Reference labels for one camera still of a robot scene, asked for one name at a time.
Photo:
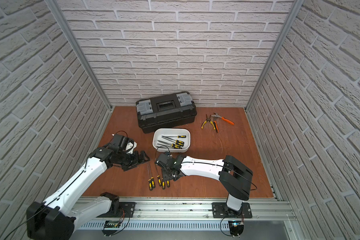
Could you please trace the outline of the file tool eleventh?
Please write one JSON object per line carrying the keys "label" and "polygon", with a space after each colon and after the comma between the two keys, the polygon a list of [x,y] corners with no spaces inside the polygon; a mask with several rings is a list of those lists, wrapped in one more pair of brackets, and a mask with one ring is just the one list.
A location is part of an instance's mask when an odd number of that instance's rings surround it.
{"label": "file tool eleventh", "polygon": [[183,146],[179,145],[179,144],[167,143],[167,142],[164,142],[164,141],[158,141],[158,143],[161,144],[161,145],[169,146],[169,147],[174,148],[174,149],[182,149],[183,148]]}

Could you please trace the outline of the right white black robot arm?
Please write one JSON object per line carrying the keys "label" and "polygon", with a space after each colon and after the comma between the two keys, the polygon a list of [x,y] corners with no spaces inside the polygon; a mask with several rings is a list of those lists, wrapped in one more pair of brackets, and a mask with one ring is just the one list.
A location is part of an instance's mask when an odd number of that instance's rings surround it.
{"label": "right white black robot arm", "polygon": [[227,208],[238,212],[242,203],[250,198],[253,184],[253,171],[233,156],[224,159],[203,160],[178,155],[176,158],[160,154],[156,165],[161,168],[163,181],[177,181],[181,177],[199,176],[219,181],[228,192]]}

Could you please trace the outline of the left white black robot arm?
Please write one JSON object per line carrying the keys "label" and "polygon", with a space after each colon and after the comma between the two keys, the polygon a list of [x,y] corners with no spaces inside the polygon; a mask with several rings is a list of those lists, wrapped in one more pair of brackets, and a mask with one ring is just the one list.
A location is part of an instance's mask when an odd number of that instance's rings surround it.
{"label": "left white black robot arm", "polygon": [[43,202],[33,202],[27,209],[27,235],[32,240],[68,240],[82,225],[100,215],[125,218],[117,195],[103,193],[92,202],[74,209],[91,184],[106,170],[123,171],[147,163],[150,158],[137,151],[134,140],[115,134],[108,144],[91,152],[84,165],[55,193]]}

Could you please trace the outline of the white plastic storage box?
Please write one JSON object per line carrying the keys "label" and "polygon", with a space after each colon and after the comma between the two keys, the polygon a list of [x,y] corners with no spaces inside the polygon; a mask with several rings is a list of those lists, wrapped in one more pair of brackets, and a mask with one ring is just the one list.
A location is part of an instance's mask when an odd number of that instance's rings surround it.
{"label": "white plastic storage box", "polygon": [[158,129],[153,137],[153,146],[159,152],[185,153],[191,146],[191,133],[186,129]]}

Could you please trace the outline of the black plastic toolbox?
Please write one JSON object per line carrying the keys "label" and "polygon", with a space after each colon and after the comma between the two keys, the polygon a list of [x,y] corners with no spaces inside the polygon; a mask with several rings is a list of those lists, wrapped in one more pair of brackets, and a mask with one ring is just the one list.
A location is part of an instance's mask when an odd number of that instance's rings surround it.
{"label": "black plastic toolbox", "polygon": [[196,104],[189,92],[141,99],[136,102],[138,125],[145,134],[193,123]]}

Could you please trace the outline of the left control circuit board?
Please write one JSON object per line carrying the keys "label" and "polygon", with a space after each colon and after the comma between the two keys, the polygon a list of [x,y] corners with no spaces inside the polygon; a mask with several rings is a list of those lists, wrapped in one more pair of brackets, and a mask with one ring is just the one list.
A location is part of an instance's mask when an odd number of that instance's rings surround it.
{"label": "left control circuit board", "polygon": [[106,237],[113,236],[122,229],[122,225],[119,221],[105,221],[102,232]]}

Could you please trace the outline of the control circuit board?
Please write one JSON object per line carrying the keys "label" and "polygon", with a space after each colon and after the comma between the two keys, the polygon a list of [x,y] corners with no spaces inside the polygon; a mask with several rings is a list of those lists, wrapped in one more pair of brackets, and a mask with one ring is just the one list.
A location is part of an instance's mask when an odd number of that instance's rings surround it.
{"label": "control circuit board", "polygon": [[244,232],[244,222],[228,221],[230,234],[234,237],[240,237]]}
{"label": "control circuit board", "polygon": [[105,221],[102,232],[106,237],[113,236],[122,229],[122,225],[119,221]]}

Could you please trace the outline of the right control circuit board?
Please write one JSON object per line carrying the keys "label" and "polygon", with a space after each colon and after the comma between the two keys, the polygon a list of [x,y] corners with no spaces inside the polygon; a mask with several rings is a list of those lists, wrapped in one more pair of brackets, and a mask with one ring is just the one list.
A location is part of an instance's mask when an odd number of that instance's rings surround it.
{"label": "right control circuit board", "polygon": [[244,222],[228,221],[230,234],[234,237],[240,237],[244,232]]}

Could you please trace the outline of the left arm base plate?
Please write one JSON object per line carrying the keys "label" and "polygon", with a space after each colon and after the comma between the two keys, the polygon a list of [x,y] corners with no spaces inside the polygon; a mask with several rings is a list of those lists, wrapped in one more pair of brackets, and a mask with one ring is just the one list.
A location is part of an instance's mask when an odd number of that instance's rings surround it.
{"label": "left arm base plate", "polygon": [[135,211],[136,202],[117,202],[112,203],[110,210],[98,218],[120,218],[125,214],[125,218],[132,218]]}

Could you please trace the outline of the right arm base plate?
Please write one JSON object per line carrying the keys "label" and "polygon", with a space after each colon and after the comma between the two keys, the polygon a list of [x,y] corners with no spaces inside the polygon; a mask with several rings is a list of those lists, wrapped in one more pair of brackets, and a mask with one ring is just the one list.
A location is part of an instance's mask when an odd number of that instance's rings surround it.
{"label": "right arm base plate", "polygon": [[244,218],[251,219],[253,217],[249,203],[243,202],[241,208],[236,211],[230,209],[226,203],[212,203],[213,217],[215,219],[222,218]]}

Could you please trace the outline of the yellow handled pliers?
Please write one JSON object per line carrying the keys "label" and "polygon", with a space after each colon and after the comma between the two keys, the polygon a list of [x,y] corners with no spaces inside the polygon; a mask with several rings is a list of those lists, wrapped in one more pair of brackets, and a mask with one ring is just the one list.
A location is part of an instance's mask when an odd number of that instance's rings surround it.
{"label": "yellow handled pliers", "polygon": [[212,125],[212,127],[213,127],[213,130],[216,130],[215,123],[212,121],[211,117],[212,117],[211,115],[209,115],[209,116],[206,115],[206,119],[202,123],[201,129],[203,129],[206,126],[207,123],[210,123]]}

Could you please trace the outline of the orange handled pliers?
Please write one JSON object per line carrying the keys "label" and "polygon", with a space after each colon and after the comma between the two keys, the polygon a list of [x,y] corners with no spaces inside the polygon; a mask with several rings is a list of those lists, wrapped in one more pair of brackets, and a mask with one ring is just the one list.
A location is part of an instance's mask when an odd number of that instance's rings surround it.
{"label": "orange handled pliers", "polygon": [[214,120],[213,120],[213,124],[214,124],[214,127],[215,127],[215,131],[216,131],[217,133],[219,133],[219,127],[218,127],[218,120],[217,120],[217,119],[223,120],[224,122],[226,122],[226,123],[228,123],[228,124],[230,124],[230,125],[233,125],[233,126],[235,125],[234,122],[232,122],[232,121],[230,121],[230,120],[228,120],[228,119],[220,116],[220,115],[217,114],[217,113],[214,113],[214,114],[212,115],[212,117],[213,117],[213,119],[214,119]]}

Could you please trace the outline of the aluminium front rail frame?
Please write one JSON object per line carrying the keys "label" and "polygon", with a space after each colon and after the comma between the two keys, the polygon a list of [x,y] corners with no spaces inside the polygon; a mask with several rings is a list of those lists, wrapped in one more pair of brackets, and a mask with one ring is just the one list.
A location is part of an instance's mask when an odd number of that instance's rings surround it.
{"label": "aluminium front rail frame", "polygon": [[[217,221],[212,204],[222,203],[221,198],[143,198],[121,197],[120,203],[134,202],[128,211],[134,211],[131,220],[166,221]],[[250,210],[243,210],[243,217],[226,217],[225,220],[248,221],[296,221],[297,217],[289,202],[275,199],[250,199]]]}

